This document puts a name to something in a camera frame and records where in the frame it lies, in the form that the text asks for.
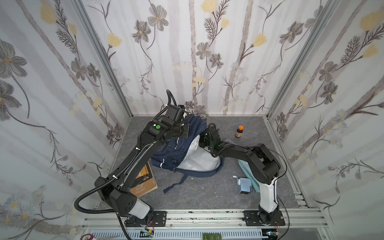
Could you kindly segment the navy blue student backpack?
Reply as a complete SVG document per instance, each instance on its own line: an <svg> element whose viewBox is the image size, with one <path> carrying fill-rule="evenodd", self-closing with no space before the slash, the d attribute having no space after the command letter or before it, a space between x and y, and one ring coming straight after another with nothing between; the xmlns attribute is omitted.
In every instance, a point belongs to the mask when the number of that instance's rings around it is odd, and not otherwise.
<svg viewBox="0 0 384 240"><path fill-rule="evenodd" d="M183 174L178 183L165 188L166 194L177 185L181 185L188 177L208 178L218 173L224 166L223 157L212 157L199 140L207 128L207 122L199 116L189 116L190 125L187 138L171 139L165 146L151 157L154 167Z"/></svg>

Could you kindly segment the brown hardcover book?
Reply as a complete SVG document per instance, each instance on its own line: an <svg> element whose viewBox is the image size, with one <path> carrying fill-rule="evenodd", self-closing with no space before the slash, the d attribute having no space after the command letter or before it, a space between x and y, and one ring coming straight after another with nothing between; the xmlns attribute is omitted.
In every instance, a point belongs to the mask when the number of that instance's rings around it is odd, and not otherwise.
<svg viewBox="0 0 384 240"><path fill-rule="evenodd" d="M134 180L134 186L131 188L130 192L136 197L141 197L157 188L158 185L151 164L150 162L147 162Z"/></svg>

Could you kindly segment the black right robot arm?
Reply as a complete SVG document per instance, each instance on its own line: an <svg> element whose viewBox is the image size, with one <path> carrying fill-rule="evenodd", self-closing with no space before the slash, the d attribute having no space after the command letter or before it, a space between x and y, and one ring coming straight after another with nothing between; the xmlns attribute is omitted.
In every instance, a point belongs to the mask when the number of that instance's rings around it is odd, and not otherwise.
<svg viewBox="0 0 384 240"><path fill-rule="evenodd" d="M248 163L260 188L258 221L268 226L280 218L276 183L281 164L264 144L243 147L222 141L218 129L211 125L200 134L199 146L207 149L213 157L234 158Z"/></svg>

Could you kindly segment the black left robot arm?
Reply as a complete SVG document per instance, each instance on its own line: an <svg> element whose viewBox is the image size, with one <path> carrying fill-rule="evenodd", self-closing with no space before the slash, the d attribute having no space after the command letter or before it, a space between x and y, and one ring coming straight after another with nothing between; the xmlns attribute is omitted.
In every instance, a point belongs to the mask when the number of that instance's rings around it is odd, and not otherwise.
<svg viewBox="0 0 384 240"><path fill-rule="evenodd" d="M135 186L134 181L153 154L171 139L187 138L189 130L190 125L186 123L172 126L157 120L148 123L138 134L136 146L122 164L108 177L99 177L95 182L96 187L107 184L98 193L112 213L124 218L136 217L141 225L151 224L153 208L131 193L131 188Z"/></svg>

